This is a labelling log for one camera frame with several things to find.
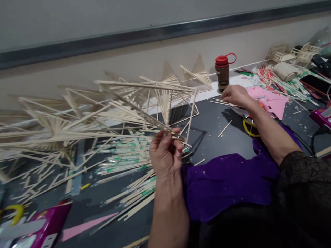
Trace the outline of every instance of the purple cloth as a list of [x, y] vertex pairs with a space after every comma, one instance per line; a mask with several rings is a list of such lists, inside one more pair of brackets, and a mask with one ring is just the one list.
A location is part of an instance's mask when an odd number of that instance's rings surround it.
[[[300, 146], [294, 134], [284, 130]], [[260, 138], [253, 139], [253, 148], [258, 154], [250, 160], [235, 153], [200, 166], [183, 165], [184, 194], [191, 220], [210, 221], [237, 203], [271, 203], [271, 187], [280, 170]]]

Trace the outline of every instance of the whiteboard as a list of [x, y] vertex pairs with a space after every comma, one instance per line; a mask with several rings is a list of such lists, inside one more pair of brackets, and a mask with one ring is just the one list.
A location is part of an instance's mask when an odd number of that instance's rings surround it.
[[2, 0], [0, 52], [321, 0]]

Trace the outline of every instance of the cable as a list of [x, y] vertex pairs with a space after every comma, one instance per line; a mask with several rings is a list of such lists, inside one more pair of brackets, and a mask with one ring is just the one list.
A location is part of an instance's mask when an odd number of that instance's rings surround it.
[[328, 90], [327, 90], [327, 98], [328, 98], [328, 100], [330, 100], [330, 96], [329, 96], [329, 91], [330, 91], [330, 89], [331, 89], [331, 85], [330, 85], [330, 87], [329, 87]]
[[313, 151], [314, 148], [312, 148], [303, 138], [301, 138], [299, 136], [299, 134], [297, 134], [295, 131], [293, 131], [289, 126], [285, 125], [278, 117], [275, 113], [272, 113], [272, 115], [276, 118], [276, 121], [278, 121], [280, 124], [282, 124], [283, 126], [285, 126], [288, 130], [292, 131], [297, 138], [299, 139], [300, 143], [308, 150], [308, 152], [310, 153], [311, 156], [313, 156], [314, 158], [316, 158], [316, 153]]
[[317, 135], [320, 135], [320, 134], [323, 134], [323, 133], [326, 133], [329, 131], [329, 128], [326, 127], [326, 126], [320, 126], [320, 128], [313, 134], [313, 137], [311, 138], [311, 149], [312, 149], [312, 152], [315, 154], [315, 157], [317, 158], [316, 156], [316, 152], [315, 152], [315, 147], [314, 147], [314, 140], [315, 140], [315, 137]]

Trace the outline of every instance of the gray table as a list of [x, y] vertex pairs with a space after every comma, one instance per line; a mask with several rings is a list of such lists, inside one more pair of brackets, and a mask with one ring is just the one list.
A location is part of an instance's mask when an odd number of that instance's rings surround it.
[[[307, 143], [314, 132], [318, 129], [318, 125], [309, 118], [309, 112], [303, 110], [301, 113], [293, 115], [297, 110], [295, 102], [287, 103], [284, 113], [283, 122], [292, 127]], [[243, 130], [242, 118], [234, 113], [230, 107], [221, 104], [215, 104], [204, 100], [197, 102], [200, 115], [192, 119], [189, 144], [193, 146], [191, 160], [197, 163], [202, 159], [206, 162], [221, 155], [238, 153], [246, 159], [251, 159], [255, 156], [252, 147], [252, 138], [249, 137]], [[310, 103], [306, 104], [307, 109], [316, 109]], [[217, 138], [219, 133], [233, 120], [222, 138]], [[187, 121], [182, 122], [176, 127], [183, 128]], [[318, 136], [315, 139], [316, 152], [321, 151], [331, 146], [330, 137], [325, 134]], [[96, 163], [102, 159], [103, 155], [98, 155], [87, 166]], [[130, 184], [133, 180], [140, 178], [144, 172], [135, 173], [134, 175], [117, 179], [108, 183], [104, 183], [97, 187], [90, 187], [81, 191], [78, 196], [74, 197], [74, 203], [71, 212], [68, 215], [64, 228], [70, 228], [84, 222], [103, 217], [105, 215], [117, 212], [116, 203], [108, 204], [105, 207], [100, 207], [100, 203], [104, 200], [119, 194], [124, 187]], [[97, 176], [93, 171], [83, 175], [82, 185], [88, 182], [95, 182]], [[43, 210], [55, 205], [59, 199], [63, 198], [65, 185], [62, 185], [53, 191], [44, 194], [33, 203], [28, 211]], [[132, 216], [127, 221], [114, 221], [99, 232], [90, 236], [89, 231], [85, 231], [65, 242], [58, 242], [56, 248], [69, 247], [109, 247], [121, 248], [149, 234], [153, 214], [153, 202], [149, 203], [137, 214]]]

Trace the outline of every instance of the phone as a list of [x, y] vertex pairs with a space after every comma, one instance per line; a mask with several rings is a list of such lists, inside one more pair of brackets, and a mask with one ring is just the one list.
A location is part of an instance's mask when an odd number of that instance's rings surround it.
[[323, 96], [327, 96], [327, 91], [331, 86], [330, 83], [327, 83], [324, 80], [321, 80], [313, 75], [308, 75], [300, 79], [300, 82], [306, 85], [308, 88], [317, 91]]

